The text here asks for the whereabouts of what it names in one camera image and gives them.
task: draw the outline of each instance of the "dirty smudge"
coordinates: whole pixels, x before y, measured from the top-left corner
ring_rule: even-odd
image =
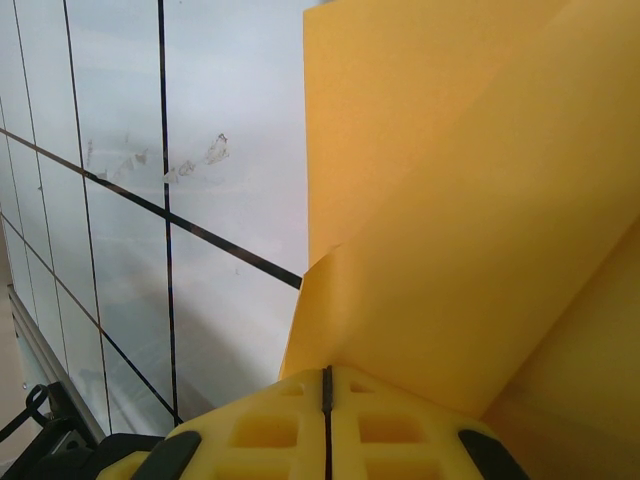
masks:
[[[191,160],[187,160],[178,169],[178,175],[181,177],[186,177],[187,175],[191,175],[193,171],[196,169],[196,164]]]
[[[93,139],[90,138],[87,142],[87,168],[91,164],[91,155],[93,155]]]
[[[142,153],[136,153],[135,154],[136,162],[138,162],[140,165],[146,165],[147,164],[147,151],[148,150],[149,150],[148,148],[145,148]]]
[[[113,182],[119,182],[124,180],[127,176],[127,172],[133,171],[133,160],[131,157],[127,158],[116,170],[116,173],[113,174]]]
[[[164,177],[162,177],[162,181],[167,184],[178,183],[178,175],[176,173],[176,168],[173,167],[169,170]]]
[[[213,165],[215,163],[221,162],[225,158],[229,156],[229,148],[227,145],[228,139],[225,137],[224,133],[218,135],[207,150],[207,155],[205,156],[204,163],[207,165]]]

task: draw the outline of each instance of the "black line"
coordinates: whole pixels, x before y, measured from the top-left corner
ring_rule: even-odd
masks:
[[[9,245],[6,242],[6,229],[5,227],[2,227],[2,230],[5,234],[5,250],[7,252],[7,260],[9,260],[9,274],[11,275],[11,284],[13,284],[14,288],[15,288],[15,283],[14,283],[14,279],[16,278],[15,274],[13,273],[13,260],[11,260],[11,252],[9,251]]]
[[[169,173],[169,130],[167,127],[167,82],[164,54],[164,1],[158,0],[158,50],[160,53],[160,107],[162,110],[162,165],[164,174]],[[171,199],[169,197],[169,184],[164,184],[164,209],[171,212]],[[178,418],[178,385],[176,373],[176,332],[175,312],[173,308],[173,257],[171,255],[171,222],[165,217],[165,237],[167,240],[167,299],[169,303],[169,346],[171,349],[171,389],[173,395],[173,408],[176,412],[174,425],[180,422]]]
[[[324,478],[333,478],[333,447],[331,412],[333,411],[333,369],[331,365],[322,370],[322,413],[324,414],[325,464]]]
[[[22,40],[20,40],[20,26],[18,25],[18,13],[16,10],[16,4],[15,1],[13,2],[13,12],[15,15],[15,19],[16,19],[16,30],[18,32],[18,42],[20,44],[20,56],[22,58],[22,69],[24,71],[24,57],[22,56]],[[25,86],[27,85],[27,74],[24,73],[24,83]],[[27,98],[29,97],[29,90],[27,87]],[[31,104],[29,104],[29,113],[31,113]],[[5,118],[4,118],[4,109],[2,110],[2,126],[6,127],[7,124],[5,123]],[[31,130],[33,131],[33,122],[31,122]],[[8,154],[9,154],[9,164],[11,165],[11,176],[13,178],[13,188],[16,191],[16,205],[18,206],[18,219],[20,220],[20,230],[22,230],[24,232],[24,224],[22,222],[22,214],[20,213],[20,200],[18,197],[18,186],[16,184],[16,177],[15,174],[13,172],[13,161],[11,159],[11,148],[9,147],[9,139],[7,139],[7,150],[8,150]],[[27,255],[27,247],[25,245],[24,247],[24,256],[25,256],[25,260],[27,262],[27,272],[29,273],[29,284],[31,284],[31,298],[33,299],[33,311],[36,314],[36,318],[35,318],[35,322],[36,325],[39,325],[38,322],[38,307],[36,307],[36,294],[35,291],[33,289],[33,279],[31,277],[31,266],[29,265],[29,256]]]
[[[100,328],[100,333],[102,333],[102,336],[104,336],[104,338],[107,339],[107,341],[111,344],[111,346],[120,354],[122,359],[125,362],[127,362],[127,365],[131,367],[131,369],[135,372],[138,378],[142,380],[142,383],[144,383],[147,386],[149,391],[153,393],[153,395],[158,399],[158,401],[162,404],[162,406],[173,416],[174,419],[177,419],[179,423],[182,423],[182,420],[180,419],[180,417],[178,417],[178,414],[176,413],[176,411],[173,408],[171,408],[171,405],[169,405],[164,398],[162,398],[162,395],[160,395],[160,393],[158,393],[158,391],[153,387],[153,385],[151,385],[149,380],[147,380],[147,378],[142,374],[142,372],[136,368],[134,363],[131,360],[129,360],[129,357],[127,357],[127,355],[120,349],[120,347],[116,344],[116,342],[113,341],[113,339],[109,336],[109,334],[104,330],[102,330],[101,328]]]
[[[179,217],[175,213],[168,212],[164,208],[156,205],[155,203],[152,203],[149,200],[145,200],[144,198],[139,197],[138,195],[122,187],[119,187],[118,185],[115,185],[109,182],[108,180],[99,178],[97,175],[91,172],[88,172],[78,167],[77,165],[74,165],[73,163],[68,162],[67,160],[64,160],[58,155],[55,155],[51,152],[48,152],[47,150],[44,150],[43,148],[38,147],[37,145],[32,144],[27,140],[24,140],[18,137],[17,135],[14,135],[13,133],[8,132],[5,129],[0,128],[0,132],[6,134],[7,136],[11,137],[17,142],[20,142],[23,145],[34,149],[38,153],[46,157],[49,157],[51,160],[54,160],[61,165],[64,165],[70,170],[73,170],[74,172],[79,173],[80,175],[83,175],[85,178],[88,178],[89,180],[95,183],[98,183],[105,188],[108,188],[112,192],[115,192],[118,195],[126,198],[127,200],[132,201],[136,205],[139,205],[142,208],[149,210],[152,213],[155,213],[159,217],[168,219],[172,224],[186,230],[187,232],[195,235],[196,237],[203,239],[204,241],[210,243],[211,245],[214,245],[219,249],[224,250],[225,252],[227,252],[230,255],[233,255],[239,260],[242,260],[243,262],[246,262],[249,265],[252,265],[258,270],[263,271],[267,275],[270,275],[295,289],[300,289],[300,286],[302,285],[302,278],[296,275],[295,273],[292,273],[286,270],[285,268],[280,267],[279,265],[276,265],[275,263],[270,262],[269,260],[266,260],[260,257],[259,255],[256,255],[255,253],[245,250],[244,248],[239,247],[238,245],[235,245],[229,240],[225,240],[224,238],[216,235],[215,233],[209,232],[208,230],[205,230],[204,228],[190,222],[189,220],[185,220],[184,218]]]
[[[111,339],[111,337],[109,337],[109,335],[103,330],[103,328],[98,324],[98,322],[93,318],[93,315],[91,315],[91,313],[89,313],[89,311],[84,307],[84,305],[82,305],[82,303],[80,302],[80,300],[78,300],[76,298],[76,296],[73,294],[73,292],[71,290],[69,290],[69,288],[65,285],[65,283],[53,272],[53,270],[51,269],[51,267],[49,267],[49,265],[47,265],[47,263],[44,261],[44,259],[38,254],[38,252],[36,252],[34,250],[34,248],[29,244],[29,242],[27,242],[25,240],[25,238],[22,236],[22,234],[16,229],[16,227],[11,223],[11,221],[3,214],[0,213],[0,217],[2,217],[4,219],[4,221],[6,222],[7,225],[9,225],[12,230],[14,232],[16,232],[16,234],[20,237],[20,239],[24,242],[24,244],[29,248],[29,250],[31,250],[31,252],[36,256],[36,258],[40,261],[40,263],[42,263],[42,265],[44,265],[44,268],[47,269],[47,271],[53,276],[53,278],[60,284],[60,286],[63,288],[63,290],[65,292],[67,292],[67,294],[69,295],[69,297],[71,297],[71,299],[76,303],[76,305],[78,306],[78,308],[80,308],[80,310],[82,310],[82,313],[84,313],[86,315],[86,317],[91,321],[91,323],[93,323],[95,325],[95,327],[100,331],[100,333],[102,335],[105,336],[105,338],[107,339],[107,341],[109,341],[109,343],[111,343],[113,345],[113,347],[116,349],[116,351],[120,354],[120,356],[122,357],[122,359],[133,369],[133,371],[136,373],[136,375],[138,376],[138,378],[140,378],[140,380],[142,381],[142,383],[144,383],[149,390],[151,391],[151,393],[153,393],[153,395],[158,399],[158,401],[160,401],[160,403],[165,407],[165,409],[167,409],[167,411],[174,417],[176,417],[176,413],[174,412],[173,408],[166,402],[166,400],[164,400],[164,398],[162,398],[162,395],[160,395],[160,393],[158,393],[158,391],[153,387],[153,385],[149,382],[149,380],[147,380],[147,378],[142,374],[142,372],[140,372],[140,370],[138,370],[135,365],[133,364],[133,362],[131,360],[129,360],[129,358],[127,357],[127,355],[120,349],[120,347],[118,347],[116,345],[116,343]]]
[[[22,57],[22,71],[24,73],[24,84],[25,89],[27,90],[27,104],[29,105],[29,119],[31,121],[31,134],[33,135],[33,143],[38,143],[38,139],[36,138],[36,126],[33,123],[33,107],[31,106],[31,95],[29,92],[29,80],[27,78],[27,64],[24,61],[24,49],[22,47],[22,35],[20,34],[20,21],[18,19],[18,7],[16,6],[15,0],[13,0],[13,10],[16,15],[16,28],[18,30],[18,43],[20,45],[20,55]],[[35,153],[36,156],[36,165],[38,166],[38,181],[40,183],[40,195],[42,196],[42,210],[44,212],[44,224],[47,230],[47,243],[49,244],[49,256],[51,257],[51,268],[55,272],[55,262],[53,260],[53,248],[51,247],[51,232],[49,231],[49,217],[47,215],[47,202],[44,196],[44,185],[42,183],[42,171],[40,168],[40,157],[38,153]],[[58,285],[54,284],[55,292],[56,292],[56,302],[58,304],[58,320],[60,321],[60,332],[62,334],[62,349],[64,351],[64,361],[67,365],[67,370],[69,369],[69,359],[67,358],[67,344],[64,338],[64,328],[62,327],[62,311],[60,310],[60,296],[58,295]],[[34,303],[35,303],[35,292],[33,292]],[[36,310],[36,315],[38,313],[38,307],[34,305],[34,309]]]
[[[71,29],[69,27],[69,13],[67,10],[67,0],[62,1],[62,6],[64,10],[64,22],[67,30],[67,47],[69,49],[69,69],[71,72],[73,107],[74,107],[74,112],[76,117],[76,132],[78,136],[78,156],[80,158],[81,172],[84,172],[85,170],[84,170],[84,159],[82,156],[82,140],[80,137],[80,116],[78,114],[78,96],[76,94],[75,69],[73,68],[73,49],[71,48]],[[84,175],[82,175],[82,192],[84,195],[85,218],[87,219],[87,236],[89,238],[89,255],[91,257],[91,275],[93,279],[93,293],[95,295],[95,302],[96,302],[96,316],[98,317],[98,329],[100,330],[100,332],[102,332],[102,318],[100,316],[100,303],[98,301],[98,282],[96,279],[96,265],[95,265],[95,260],[93,256],[93,237],[91,235],[91,219],[89,218],[89,199],[87,196],[87,183]],[[111,430],[111,433],[113,433],[113,425],[111,422],[111,402],[109,400],[109,384],[107,380],[107,362],[105,360],[105,355],[104,355],[104,342],[102,340],[102,335],[100,335],[100,353],[102,357],[102,373],[104,376],[104,388],[105,388],[105,394],[107,397],[107,414],[109,417],[109,429]]]

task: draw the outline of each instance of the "yellow sheet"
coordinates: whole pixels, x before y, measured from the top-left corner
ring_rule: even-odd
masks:
[[[484,417],[532,478],[640,477],[640,220]]]
[[[353,366],[481,414],[640,211],[639,21],[574,2],[525,46],[307,274],[283,375]]]
[[[351,238],[568,0],[338,0],[305,12],[310,264]]]

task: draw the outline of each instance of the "square hole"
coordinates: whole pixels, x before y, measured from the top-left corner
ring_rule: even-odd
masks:
[[[426,441],[418,421],[408,415],[366,413],[358,417],[362,443],[421,443]]]
[[[423,460],[369,459],[367,480],[442,480],[438,465]]]
[[[220,465],[215,480],[289,480],[287,465]]]
[[[293,415],[245,415],[236,422],[231,446],[289,448],[298,443],[298,419]]]

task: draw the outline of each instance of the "black cable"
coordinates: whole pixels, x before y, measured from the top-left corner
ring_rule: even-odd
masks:
[[[36,385],[27,395],[26,405],[22,412],[20,412],[16,418],[11,420],[7,426],[0,430],[0,442],[4,442],[13,432],[15,432],[20,425],[26,422],[29,418],[33,418],[42,427],[48,422],[47,418],[43,416],[38,408],[42,406],[44,401],[49,397],[49,389],[44,385]]]

